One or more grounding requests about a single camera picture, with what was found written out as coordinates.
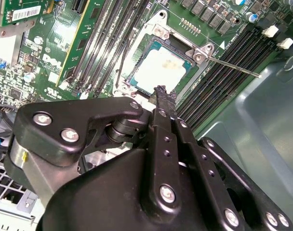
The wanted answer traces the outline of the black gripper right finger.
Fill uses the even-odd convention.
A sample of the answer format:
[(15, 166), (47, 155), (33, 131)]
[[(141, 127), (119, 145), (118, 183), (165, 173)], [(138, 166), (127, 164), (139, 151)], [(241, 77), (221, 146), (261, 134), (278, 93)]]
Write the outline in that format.
[(175, 109), (169, 112), (177, 136), (183, 209), (171, 231), (291, 231), (289, 217), (212, 139), (196, 140)]

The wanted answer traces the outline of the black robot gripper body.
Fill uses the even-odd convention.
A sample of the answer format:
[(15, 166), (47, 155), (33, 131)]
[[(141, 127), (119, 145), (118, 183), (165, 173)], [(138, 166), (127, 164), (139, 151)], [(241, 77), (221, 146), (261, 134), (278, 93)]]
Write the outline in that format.
[(140, 205), (146, 152), (127, 151), (62, 186), (49, 201), (39, 231), (204, 231), (186, 167), (179, 166), (182, 207), (168, 224)]

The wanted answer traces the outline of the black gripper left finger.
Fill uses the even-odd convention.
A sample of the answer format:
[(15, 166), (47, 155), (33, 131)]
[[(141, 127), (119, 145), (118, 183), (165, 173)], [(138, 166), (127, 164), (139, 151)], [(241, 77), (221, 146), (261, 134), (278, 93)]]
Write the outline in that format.
[(145, 151), (140, 205), (155, 218), (180, 209), (181, 184), (169, 94), (155, 88), (156, 108), (129, 97), (22, 106), (12, 136), (12, 178), (47, 207), (65, 184), (127, 151)]

